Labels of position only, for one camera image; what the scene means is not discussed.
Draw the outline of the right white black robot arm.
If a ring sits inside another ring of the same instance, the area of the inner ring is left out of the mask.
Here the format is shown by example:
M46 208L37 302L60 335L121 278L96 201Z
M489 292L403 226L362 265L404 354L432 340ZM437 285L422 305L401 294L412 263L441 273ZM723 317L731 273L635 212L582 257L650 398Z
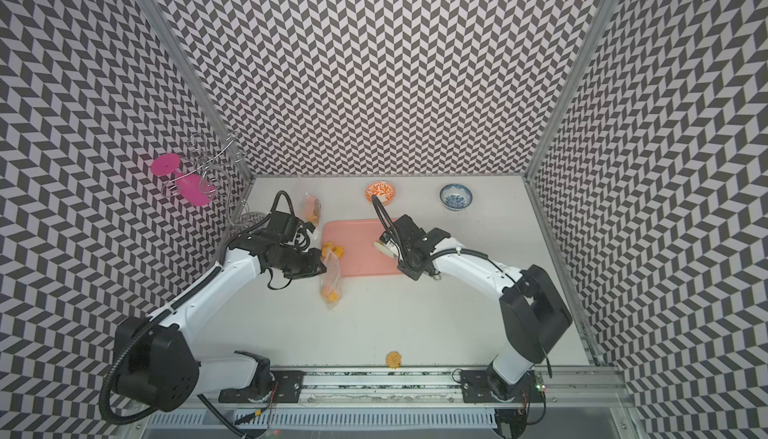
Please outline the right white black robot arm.
M515 399L534 365L549 362L549 353L573 324L549 274L537 265L501 264L445 230L425 231L408 215L392 218L376 195L371 202L383 226L375 247L393 257L401 273L414 281L449 275L498 303L507 345L486 369L488 389L497 401Z

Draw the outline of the round cracker cookie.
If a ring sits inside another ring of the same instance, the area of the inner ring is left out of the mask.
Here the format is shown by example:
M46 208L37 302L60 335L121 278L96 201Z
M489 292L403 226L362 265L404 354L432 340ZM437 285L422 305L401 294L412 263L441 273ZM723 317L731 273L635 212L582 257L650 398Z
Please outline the round cracker cookie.
M391 351L386 355L385 363L388 368L398 369L402 366L402 356L397 351Z

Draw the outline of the clear resealable bag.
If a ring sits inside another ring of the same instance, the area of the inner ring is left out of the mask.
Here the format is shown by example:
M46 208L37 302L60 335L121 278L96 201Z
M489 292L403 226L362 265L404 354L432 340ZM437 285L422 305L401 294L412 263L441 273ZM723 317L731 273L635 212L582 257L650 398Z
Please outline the clear resealable bag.
M300 209L300 216L304 222L309 222L314 226L319 225L322 205L318 197L310 193L305 193L301 200Z
M343 277L342 277L340 259L337 258L335 255L331 255L327 259L323 259L323 264L326 267L326 272L323 274L321 278L320 295L321 295L321 287L323 285L335 285L340 289L340 294L342 298Z

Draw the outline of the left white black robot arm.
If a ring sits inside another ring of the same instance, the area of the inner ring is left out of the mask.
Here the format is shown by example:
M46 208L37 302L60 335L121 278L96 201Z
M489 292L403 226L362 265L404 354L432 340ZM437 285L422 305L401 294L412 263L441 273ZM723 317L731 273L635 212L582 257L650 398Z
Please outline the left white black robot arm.
M270 401L277 382L267 357L235 350L201 359L193 346L249 284L262 282L277 292L326 273L320 249L310 244L314 229L280 190L266 216L228 239L213 265L179 296L146 317L125 319L115 332L112 364L99 392L101 418L128 425L170 412L192 396L220 391Z

